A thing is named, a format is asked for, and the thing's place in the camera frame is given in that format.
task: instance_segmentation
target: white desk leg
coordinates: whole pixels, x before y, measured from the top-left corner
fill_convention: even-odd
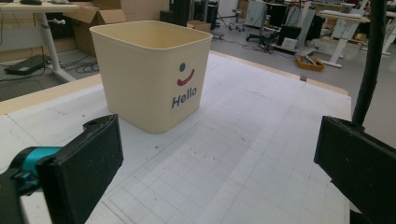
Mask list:
[[[49,48],[49,56],[53,66],[53,73],[67,82],[75,81],[76,79],[62,70],[61,66],[59,65],[58,55],[56,54],[55,44],[53,43],[52,34],[50,33],[50,27],[49,22],[47,21],[46,13],[41,13],[41,23],[43,28],[43,37],[47,47]]]
[[[352,30],[351,28],[353,27],[353,25],[355,23],[356,22],[346,21],[346,28],[344,29],[344,32],[341,34],[341,37],[338,40],[337,47],[335,48],[335,51],[332,54],[332,57],[330,58],[330,61],[329,62],[323,61],[324,63],[326,63],[330,66],[339,67],[339,68],[343,66],[343,65],[337,63],[337,60],[347,45],[349,33]]]
[[[387,50],[388,50],[390,44],[393,43],[393,41],[395,40],[395,37],[396,37],[396,19],[394,19],[390,25],[393,26],[392,33],[390,33],[390,35],[387,39],[387,42],[385,42],[385,45],[382,48],[382,53],[387,54],[387,55],[390,55],[390,53],[388,53]]]

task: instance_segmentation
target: square plastic bin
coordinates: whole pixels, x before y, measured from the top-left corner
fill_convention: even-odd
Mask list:
[[[90,30],[111,112],[164,133],[198,109],[211,34],[160,21]]]

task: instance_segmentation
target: small basket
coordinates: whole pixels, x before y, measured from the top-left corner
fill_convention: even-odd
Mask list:
[[[296,59],[298,66],[303,69],[314,70],[314,71],[320,72],[321,70],[323,70],[326,67],[324,65],[324,63],[319,58],[313,59],[315,64],[302,62],[301,56],[296,56],[295,59]]]

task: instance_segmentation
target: table surface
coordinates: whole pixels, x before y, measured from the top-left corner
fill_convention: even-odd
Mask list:
[[[329,19],[342,19],[342,20],[346,20],[346,21],[357,21],[357,22],[362,22],[362,23],[370,22],[370,20],[367,17],[353,18],[353,17],[333,15],[333,14],[326,14],[326,13],[321,13],[321,12],[319,12],[318,15],[320,17],[329,18]]]
[[[19,2],[0,3],[0,9],[3,13],[40,13],[40,12],[68,12],[78,9],[76,5],[55,5],[52,3],[43,2],[41,6],[23,5]]]
[[[120,119],[124,163],[87,223],[349,223],[349,201],[313,159],[321,117],[350,119],[350,97],[265,68],[211,52],[200,108],[175,128]],[[99,77],[67,85],[0,116],[0,172],[111,114]],[[31,223],[50,223],[42,193],[22,201]]]

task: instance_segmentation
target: red smile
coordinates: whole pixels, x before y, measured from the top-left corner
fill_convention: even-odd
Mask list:
[[[184,79],[184,80],[178,79],[177,80],[177,85],[178,86],[186,85],[192,79],[192,76],[194,76],[194,69],[192,69],[191,74],[186,79]]]

